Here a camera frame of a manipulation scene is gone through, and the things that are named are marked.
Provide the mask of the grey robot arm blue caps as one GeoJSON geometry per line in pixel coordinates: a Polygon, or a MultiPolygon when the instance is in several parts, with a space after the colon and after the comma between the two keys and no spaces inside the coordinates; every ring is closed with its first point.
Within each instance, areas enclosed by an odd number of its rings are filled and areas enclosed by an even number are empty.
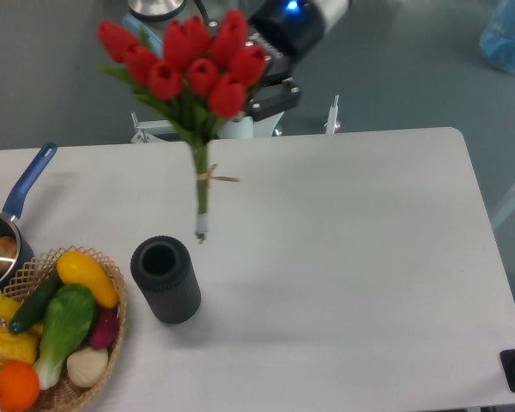
{"type": "MultiPolygon", "coordinates": [[[[162,54],[162,40],[145,26],[169,21],[185,8],[185,1],[129,1],[122,25],[134,34],[144,32],[154,52],[162,54]]],[[[270,57],[261,86],[281,85],[276,94],[250,103],[245,113],[256,122],[298,105],[301,91],[292,80],[293,67],[329,33],[349,9],[349,1],[266,1],[249,17],[247,40],[270,57]]]]}

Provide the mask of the black robotic gripper body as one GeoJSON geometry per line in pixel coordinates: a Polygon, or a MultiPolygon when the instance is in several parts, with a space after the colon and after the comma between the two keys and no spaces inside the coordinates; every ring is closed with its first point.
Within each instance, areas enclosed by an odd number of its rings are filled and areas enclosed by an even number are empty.
{"type": "Polygon", "coordinates": [[[250,16],[251,36],[270,57],[261,79],[278,84],[324,37],[326,20],[315,1],[267,1],[250,16]]]}

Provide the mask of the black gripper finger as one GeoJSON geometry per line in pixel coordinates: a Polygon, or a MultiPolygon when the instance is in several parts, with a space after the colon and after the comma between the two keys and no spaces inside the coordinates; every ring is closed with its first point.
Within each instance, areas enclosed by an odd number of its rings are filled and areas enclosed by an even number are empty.
{"type": "Polygon", "coordinates": [[[301,95],[299,85],[289,77],[257,91],[246,105],[245,115],[250,116],[255,122],[265,120],[295,108],[300,102],[301,95]]]}

